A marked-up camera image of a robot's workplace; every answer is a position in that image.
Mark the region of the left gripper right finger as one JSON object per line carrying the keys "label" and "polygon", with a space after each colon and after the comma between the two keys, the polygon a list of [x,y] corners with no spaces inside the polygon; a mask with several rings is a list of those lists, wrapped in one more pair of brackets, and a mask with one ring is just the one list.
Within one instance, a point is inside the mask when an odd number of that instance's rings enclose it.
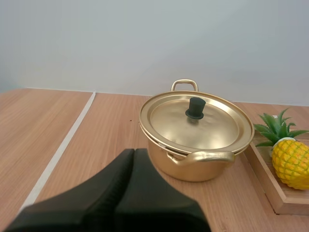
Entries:
{"label": "left gripper right finger", "polygon": [[118,232],[209,232],[197,201],[172,187],[137,149],[128,186],[114,213]]}

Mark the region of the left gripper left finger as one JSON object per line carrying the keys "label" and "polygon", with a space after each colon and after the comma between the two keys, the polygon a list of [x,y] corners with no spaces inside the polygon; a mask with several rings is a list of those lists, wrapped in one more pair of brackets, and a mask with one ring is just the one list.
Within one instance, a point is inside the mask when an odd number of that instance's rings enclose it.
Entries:
{"label": "left gripper left finger", "polygon": [[25,207],[7,232],[88,231],[94,219],[113,214],[129,183],[134,149],[123,150],[110,164],[80,185]]}

